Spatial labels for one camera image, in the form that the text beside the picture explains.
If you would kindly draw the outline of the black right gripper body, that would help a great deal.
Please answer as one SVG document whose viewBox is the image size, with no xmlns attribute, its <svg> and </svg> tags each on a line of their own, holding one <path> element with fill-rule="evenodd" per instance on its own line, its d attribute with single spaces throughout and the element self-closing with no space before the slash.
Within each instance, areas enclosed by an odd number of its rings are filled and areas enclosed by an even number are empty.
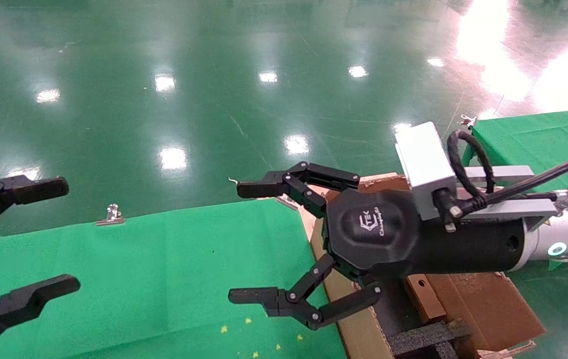
<svg viewBox="0 0 568 359">
<path fill-rule="evenodd" d="M 323 245 L 343 275 L 488 273 L 512 270 L 523 254 L 523 221 L 462 223 L 447 232 L 423 221 L 402 190 L 346 190 L 327 203 Z"/>
</svg>

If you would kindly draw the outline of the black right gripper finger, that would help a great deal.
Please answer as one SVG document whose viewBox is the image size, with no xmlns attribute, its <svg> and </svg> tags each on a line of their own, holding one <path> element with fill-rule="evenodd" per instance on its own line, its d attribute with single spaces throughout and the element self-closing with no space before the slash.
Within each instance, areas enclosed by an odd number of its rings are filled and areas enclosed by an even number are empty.
<svg viewBox="0 0 568 359">
<path fill-rule="evenodd" d="M 333 191 L 357 190 L 359 175 L 309 162 L 298 162 L 288 170 L 269 171 L 259 181 L 240 181 L 241 198 L 279 197 L 286 194 L 316 218 L 325 218 L 327 202 L 310 185 Z"/>
<path fill-rule="evenodd" d="M 232 304 L 259 304 L 269 317 L 291 317 L 316 331 L 372 307 L 382 295 L 381 286 L 373 282 L 361 290 L 314 307 L 308 297 L 338 268 L 333 255 L 323 254 L 289 290 L 281 288 L 234 288 L 228 293 Z"/>
</svg>

